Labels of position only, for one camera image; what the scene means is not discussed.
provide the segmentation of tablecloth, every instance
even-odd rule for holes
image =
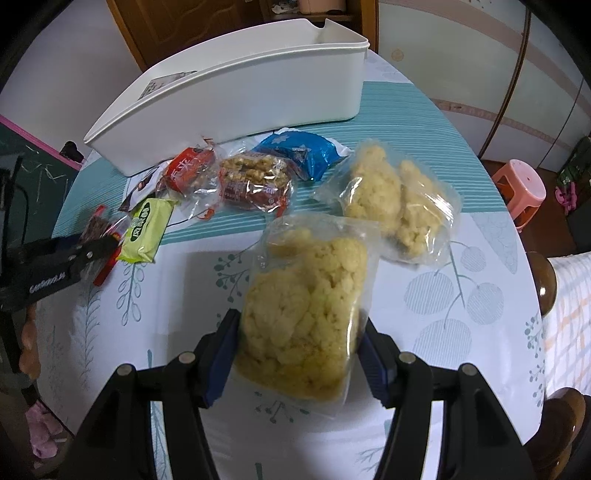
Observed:
[[[429,165],[463,198],[450,262],[437,270],[380,261],[370,311],[378,330],[433,365],[471,361],[483,372],[521,440],[540,422],[544,352],[528,326],[539,308],[521,242],[496,188],[464,139],[412,83],[383,59],[366,62],[359,115],[301,127],[354,147],[378,138]],[[128,181],[98,158],[79,174],[55,235],[80,231],[98,203],[116,207]],[[297,190],[295,210],[326,207]],[[172,218],[155,264],[119,262],[102,288],[81,282],[38,304],[39,388],[76,431],[113,370],[161,365],[215,330],[248,288],[260,215],[226,211],[207,222]],[[230,380],[203,411],[222,479],[372,478],[392,411],[371,397],[360,366],[335,419]],[[152,406],[158,475],[170,478],[161,407]],[[441,405],[434,405],[423,478],[435,478]]]

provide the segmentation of wall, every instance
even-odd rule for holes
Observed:
[[[140,69],[105,0],[74,0],[34,40],[0,93],[0,114],[61,150],[82,139]]]
[[[380,0],[379,54],[444,112],[478,154],[515,69],[525,19],[518,0]],[[557,171],[591,131],[591,90],[532,15],[525,61],[482,158]]]

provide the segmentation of pink frame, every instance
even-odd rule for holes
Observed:
[[[62,155],[60,155],[60,153],[55,148],[50,147],[46,143],[39,140],[37,137],[32,136],[29,132],[27,132],[26,130],[23,130],[17,124],[12,123],[5,116],[0,115],[0,124],[6,125],[10,130],[16,132],[21,137],[23,137],[25,140],[31,142],[33,145],[42,149],[43,151],[49,153],[52,157],[57,158],[59,161],[65,163],[69,167],[72,167],[74,170],[81,169],[82,165],[80,165],[78,162],[75,162],[73,160],[69,160],[66,157],[63,157]]]

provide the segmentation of white plastic storage box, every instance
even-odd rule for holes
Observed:
[[[201,138],[216,143],[359,112],[367,39],[326,20],[273,22],[187,48],[148,69],[84,142],[131,176]]]

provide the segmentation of plaid cloth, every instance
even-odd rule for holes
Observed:
[[[546,394],[562,387],[591,393],[591,252],[550,258],[556,303],[543,319]]]

